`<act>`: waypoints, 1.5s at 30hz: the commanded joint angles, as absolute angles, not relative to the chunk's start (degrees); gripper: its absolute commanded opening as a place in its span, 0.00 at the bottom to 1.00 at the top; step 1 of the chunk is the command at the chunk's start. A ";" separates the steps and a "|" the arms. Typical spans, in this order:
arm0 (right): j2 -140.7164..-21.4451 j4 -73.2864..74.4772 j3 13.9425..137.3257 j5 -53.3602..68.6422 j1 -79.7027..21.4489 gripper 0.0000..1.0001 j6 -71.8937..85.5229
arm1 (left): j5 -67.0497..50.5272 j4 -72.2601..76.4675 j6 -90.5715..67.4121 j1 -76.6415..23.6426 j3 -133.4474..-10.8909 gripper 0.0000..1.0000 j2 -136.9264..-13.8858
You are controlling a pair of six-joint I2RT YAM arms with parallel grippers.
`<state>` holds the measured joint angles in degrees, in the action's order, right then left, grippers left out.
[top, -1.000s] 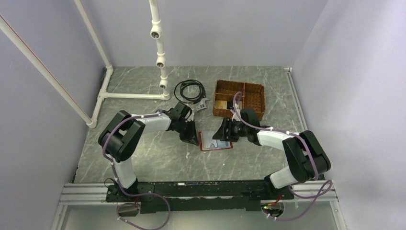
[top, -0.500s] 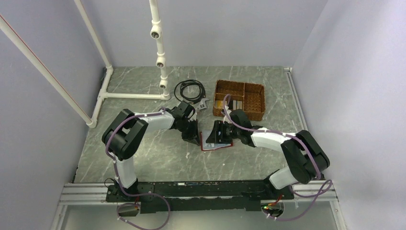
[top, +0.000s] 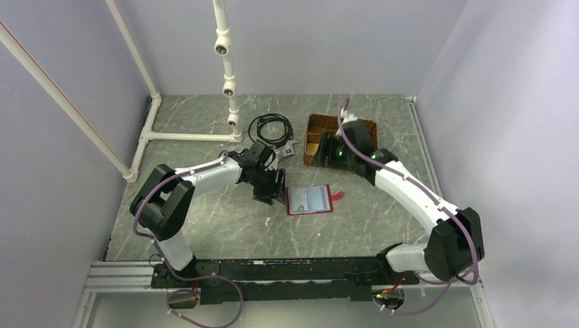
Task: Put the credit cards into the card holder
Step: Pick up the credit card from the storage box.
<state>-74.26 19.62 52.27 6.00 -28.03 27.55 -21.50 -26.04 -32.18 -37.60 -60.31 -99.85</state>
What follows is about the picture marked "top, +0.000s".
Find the brown woven basket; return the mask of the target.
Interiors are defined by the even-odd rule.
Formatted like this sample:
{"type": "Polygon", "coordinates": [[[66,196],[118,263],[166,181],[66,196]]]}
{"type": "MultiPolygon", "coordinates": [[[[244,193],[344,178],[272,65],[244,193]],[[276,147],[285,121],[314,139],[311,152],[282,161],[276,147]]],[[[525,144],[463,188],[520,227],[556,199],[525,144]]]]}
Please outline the brown woven basket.
{"type": "MultiPolygon", "coordinates": [[[[373,120],[358,119],[347,123],[343,120],[343,128],[350,142],[363,154],[370,155],[378,148],[377,124],[373,120]]],[[[311,114],[307,122],[305,147],[307,143],[318,144],[323,133],[339,132],[337,118],[330,115],[311,114]]],[[[317,167],[314,156],[309,156],[304,150],[303,163],[317,167]]]]}

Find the red leather card holder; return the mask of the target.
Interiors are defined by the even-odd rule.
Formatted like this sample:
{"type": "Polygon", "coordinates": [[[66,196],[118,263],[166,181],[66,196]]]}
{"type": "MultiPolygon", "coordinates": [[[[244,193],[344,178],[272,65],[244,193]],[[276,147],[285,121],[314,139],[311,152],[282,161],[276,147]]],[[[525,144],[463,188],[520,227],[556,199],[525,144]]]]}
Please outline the red leather card holder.
{"type": "Polygon", "coordinates": [[[286,211],[289,216],[331,213],[334,201],[344,197],[344,192],[332,193],[328,184],[308,187],[287,187],[286,211]]]}

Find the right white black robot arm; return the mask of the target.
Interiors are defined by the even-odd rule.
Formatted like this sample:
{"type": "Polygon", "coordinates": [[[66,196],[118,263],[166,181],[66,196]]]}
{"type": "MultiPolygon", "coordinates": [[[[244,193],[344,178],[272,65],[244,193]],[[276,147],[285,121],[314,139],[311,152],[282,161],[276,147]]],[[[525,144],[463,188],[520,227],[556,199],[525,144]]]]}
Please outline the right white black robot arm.
{"type": "Polygon", "coordinates": [[[466,269],[478,273],[485,251],[474,209],[459,208],[427,188],[392,152],[375,145],[362,120],[344,120],[339,130],[324,131],[317,144],[315,165],[354,172],[392,196],[427,232],[426,243],[396,243],[377,255],[380,281],[392,284],[407,271],[430,272],[442,282],[466,269]]]}

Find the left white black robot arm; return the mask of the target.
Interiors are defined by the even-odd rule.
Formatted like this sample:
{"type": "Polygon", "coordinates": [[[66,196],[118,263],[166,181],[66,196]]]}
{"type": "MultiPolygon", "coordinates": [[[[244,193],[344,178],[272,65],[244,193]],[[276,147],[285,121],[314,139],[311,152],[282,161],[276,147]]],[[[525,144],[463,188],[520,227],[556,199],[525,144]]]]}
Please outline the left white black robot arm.
{"type": "Polygon", "coordinates": [[[246,183],[253,188],[253,200],[270,206],[285,204],[286,170],[274,164],[276,159],[273,148],[256,141],[239,152],[224,150],[217,159],[201,165],[154,168],[130,205],[132,228],[155,246],[176,285],[191,285],[197,274],[197,258],[183,233],[193,199],[246,183]]]}

